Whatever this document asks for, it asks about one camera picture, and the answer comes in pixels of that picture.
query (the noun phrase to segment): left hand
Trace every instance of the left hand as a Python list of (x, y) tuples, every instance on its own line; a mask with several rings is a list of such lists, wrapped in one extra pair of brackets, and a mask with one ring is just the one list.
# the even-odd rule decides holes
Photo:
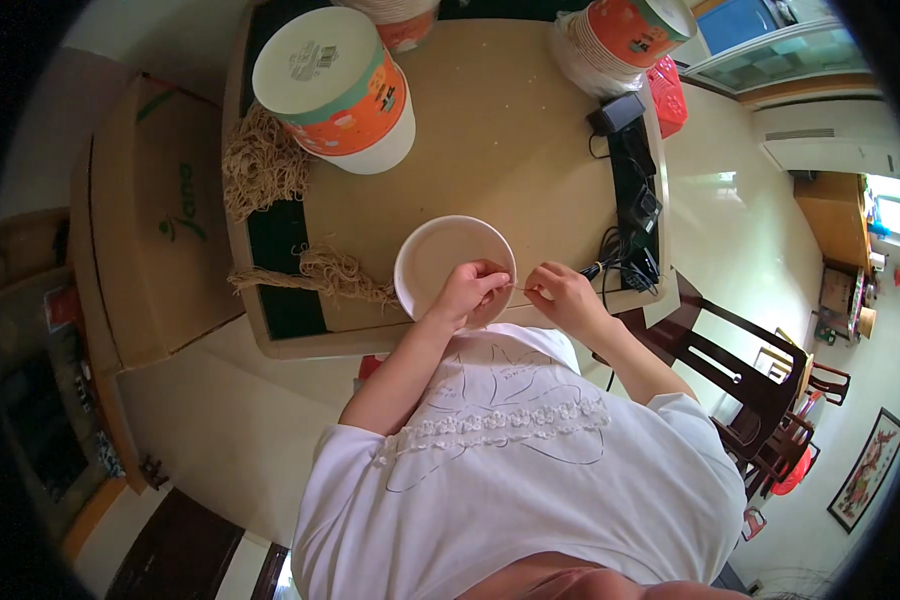
[(454, 331), (459, 330), (467, 325), (470, 314), (493, 300), (495, 290), (510, 282), (507, 269), (491, 260), (474, 260), (457, 265), (425, 317), (444, 322)]

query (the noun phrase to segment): lace trim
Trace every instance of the lace trim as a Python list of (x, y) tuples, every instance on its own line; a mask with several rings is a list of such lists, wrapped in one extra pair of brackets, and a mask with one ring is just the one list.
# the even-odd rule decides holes
[[(586, 419), (587, 422), (561, 424)], [(417, 450), (450, 448), (472, 448), (477, 446), (498, 446), (505, 442), (519, 442), (530, 438), (549, 440), (558, 434), (578, 431), (594, 431), (611, 422), (602, 398), (584, 399), (580, 402), (565, 402), (557, 406), (543, 406), (535, 410), (519, 408), (510, 413), (494, 411), (486, 416), (469, 414), (465, 418), (446, 416), (440, 420), (424, 420), (417, 425), (405, 426), (399, 433), (387, 436), (384, 445), (377, 451), (373, 462), (386, 465), (391, 455), (397, 456)], [(491, 435), (444, 438), (442, 436), (464, 436), (479, 431), (492, 431)]]

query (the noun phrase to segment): jute twine bundle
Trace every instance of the jute twine bundle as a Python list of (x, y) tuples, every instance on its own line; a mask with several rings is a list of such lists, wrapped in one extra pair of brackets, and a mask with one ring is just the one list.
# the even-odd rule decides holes
[(382, 306), (397, 306), (394, 282), (378, 284), (360, 268), (360, 261), (340, 254), (327, 244), (304, 245), (300, 251), (300, 274), (254, 267), (232, 273), (227, 281), (238, 290), (252, 285), (272, 285), (313, 290), (333, 297), (355, 298)]
[(236, 223), (278, 200), (302, 200), (310, 163), (316, 158), (300, 148), (280, 121), (258, 102), (226, 142), (221, 167), (230, 183), (223, 204)]

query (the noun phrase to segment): printed logo on box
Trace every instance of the printed logo on box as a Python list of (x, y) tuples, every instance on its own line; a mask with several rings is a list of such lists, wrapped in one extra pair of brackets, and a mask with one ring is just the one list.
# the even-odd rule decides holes
[(161, 221), (157, 227), (160, 228), (161, 234), (168, 234), (170, 242), (177, 241), (177, 228), (174, 223), (181, 227), (187, 228), (193, 232), (196, 237), (204, 242), (207, 241), (207, 234), (204, 229), (197, 224), (194, 218), (197, 216), (197, 203), (194, 201), (194, 185), (193, 185), (194, 169), (186, 162), (180, 163), (180, 204), (183, 209), (183, 218), (172, 216), (169, 212), (167, 218)]

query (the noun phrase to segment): barcode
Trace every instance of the barcode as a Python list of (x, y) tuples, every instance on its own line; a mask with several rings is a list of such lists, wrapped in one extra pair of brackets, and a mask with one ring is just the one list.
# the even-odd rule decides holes
[(325, 69), (333, 63), (337, 55), (337, 46), (324, 46), (323, 52), (320, 53), (320, 60), (316, 63), (316, 68)]

